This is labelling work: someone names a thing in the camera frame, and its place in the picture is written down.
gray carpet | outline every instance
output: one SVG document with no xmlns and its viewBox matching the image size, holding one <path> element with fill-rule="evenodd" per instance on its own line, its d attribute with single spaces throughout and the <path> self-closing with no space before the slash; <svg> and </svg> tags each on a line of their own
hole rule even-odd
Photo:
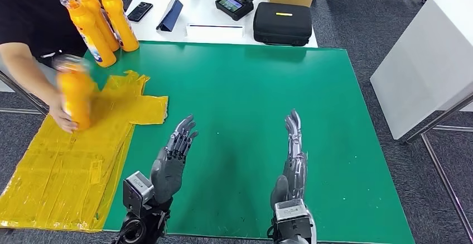
<svg viewBox="0 0 473 244">
<path fill-rule="evenodd" d="M 128 6 L 131 0 L 124 0 Z M 417 243 L 468 243 L 460 220 L 420 140 L 412 145 L 394 141 L 369 77 L 421 8 L 421 0 L 314 0 L 312 18 L 322 47 L 348 50 L 395 187 Z M 18 107 L 14 94 L 0 93 L 0 106 Z M 38 116 L 0 113 L 0 187 L 3 188 L 41 124 Z M 456 114 L 449 125 L 473 125 L 471 113 Z M 432 131 L 429 139 L 453 187 L 473 222 L 473 157 L 471 134 Z M 0 243 L 109 243 L 114 233 L 50 232 L 0 229 Z M 162 243 L 256 244 L 252 240 L 223 240 L 171 236 Z"/>
</svg>

robotic hand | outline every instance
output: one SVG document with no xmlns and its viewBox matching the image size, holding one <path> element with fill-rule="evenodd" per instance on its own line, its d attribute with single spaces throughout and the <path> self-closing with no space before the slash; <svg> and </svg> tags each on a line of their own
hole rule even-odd
<svg viewBox="0 0 473 244">
<path fill-rule="evenodd" d="M 289 148 L 283 174 L 271 192 L 274 216 L 268 237 L 278 244 L 316 244 L 315 222 L 303 201 L 307 155 L 302 151 L 301 119 L 294 109 L 286 117 L 286 129 Z"/>
<path fill-rule="evenodd" d="M 197 131 L 190 115 L 174 130 L 151 167 L 151 181 L 137 171 L 123 181 L 123 205 L 127 215 L 113 243 L 156 244 L 170 217 L 172 196 L 182 185 L 187 153 Z"/>
</svg>

bottle cap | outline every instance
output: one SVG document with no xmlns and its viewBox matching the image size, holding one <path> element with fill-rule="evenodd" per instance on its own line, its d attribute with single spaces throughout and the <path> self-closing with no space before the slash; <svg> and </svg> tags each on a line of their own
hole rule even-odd
<svg viewBox="0 0 473 244">
<path fill-rule="evenodd" d="M 82 57 L 64 54 L 54 59 L 54 68 L 59 72 L 88 72 L 90 63 Z"/>
<path fill-rule="evenodd" d="M 61 4 L 68 9 L 80 7 L 80 0 L 59 0 Z"/>
</svg>

orange bottle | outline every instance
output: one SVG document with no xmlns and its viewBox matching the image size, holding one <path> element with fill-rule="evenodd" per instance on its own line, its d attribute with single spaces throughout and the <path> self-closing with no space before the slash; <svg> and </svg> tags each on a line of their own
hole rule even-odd
<svg viewBox="0 0 473 244">
<path fill-rule="evenodd" d="M 56 81 L 62 92 L 62 109 L 78 124 L 78 130 L 90 127 L 90 97 L 94 81 L 83 58 L 63 55 L 56 59 Z"/>
<path fill-rule="evenodd" d="M 95 25 L 94 15 L 81 4 L 80 0 L 60 0 L 60 2 L 69 11 L 71 20 L 84 39 L 97 64 L 102 67 L 109 67 L 114 64 L 117 58 Z"/>
<path fill-rule="evenodd" d="M 105 19 L 105 16 L 102 13 L 99 0 L 81 0 L 81 2 L 94 15 L 95 24 L 102 32 L 102 35 L 104 36 L 109 48 L 112 51 L 118 50 L 120 48 L 120 44 L 113 34 L 112 28 L 108 24 L 107 19 Z"/>
<path fill-rule="evenodd" d="M 124 51 L 136 50 L 139 47 L 139 43 L 123 11 L 123 1 L 102 0 L 102 5 L 112 23 L 113 30 L 117 34 L 122 49 Z"/>
</svg>

green table mat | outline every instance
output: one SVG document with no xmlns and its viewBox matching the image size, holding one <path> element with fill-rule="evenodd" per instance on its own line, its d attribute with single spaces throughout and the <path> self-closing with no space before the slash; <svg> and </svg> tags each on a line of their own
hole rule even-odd
<svg viewBox="0 0 473 244">
<path fill-rule="evenodd" d="M 118 55 L 92 69 L 99 85 L 134 70 L 151 77 L 145 95 L 169 96 L 163 125 L 136 127 L 122 179 L 148 175 L 177 123 L 197 122 L 168 233 L 266 238 L 295 108 L 318 239 L 414 243 L 345 50 L 142 42 Z M 104 229 L 119 230 L 125 214 L 120 182 Z"/>
</svg>

